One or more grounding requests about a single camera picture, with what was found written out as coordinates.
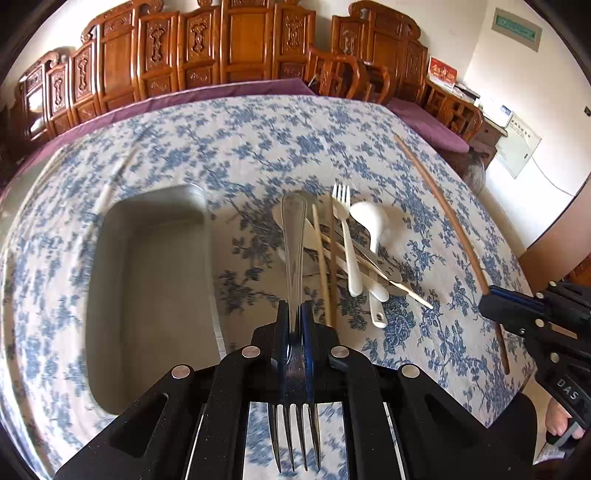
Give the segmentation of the person's right hand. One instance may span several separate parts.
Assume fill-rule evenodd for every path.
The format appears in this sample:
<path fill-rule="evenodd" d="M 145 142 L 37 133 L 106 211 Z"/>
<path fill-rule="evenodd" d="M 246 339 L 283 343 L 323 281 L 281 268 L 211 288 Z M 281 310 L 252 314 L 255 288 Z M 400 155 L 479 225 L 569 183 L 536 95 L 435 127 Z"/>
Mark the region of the person's right hand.
<path fill-rule="evenodd" d="M 551 397 L 545 416 L 546 433 L 555 437 L 563 436 L 569 428 L 568 422 L 570 419 L 571 415 L 559 402 Z"/>

